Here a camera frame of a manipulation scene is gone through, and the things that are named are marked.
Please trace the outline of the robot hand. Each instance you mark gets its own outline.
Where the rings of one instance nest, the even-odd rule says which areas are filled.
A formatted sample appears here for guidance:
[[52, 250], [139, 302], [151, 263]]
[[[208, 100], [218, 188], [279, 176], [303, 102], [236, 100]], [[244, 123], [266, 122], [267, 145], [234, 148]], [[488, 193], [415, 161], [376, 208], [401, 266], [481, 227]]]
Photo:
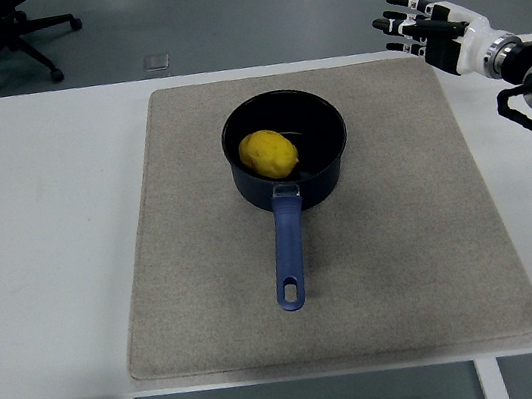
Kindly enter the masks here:
[[399, 38], [387, 50], [423, 58], [432, 67], [453, 75], [476, 72], [497, 78], [492, 67], [496, 49], [507, 38], [477, 12], [449, 1], [386, 0], [400, 11], [385, 10], [372, 27]]

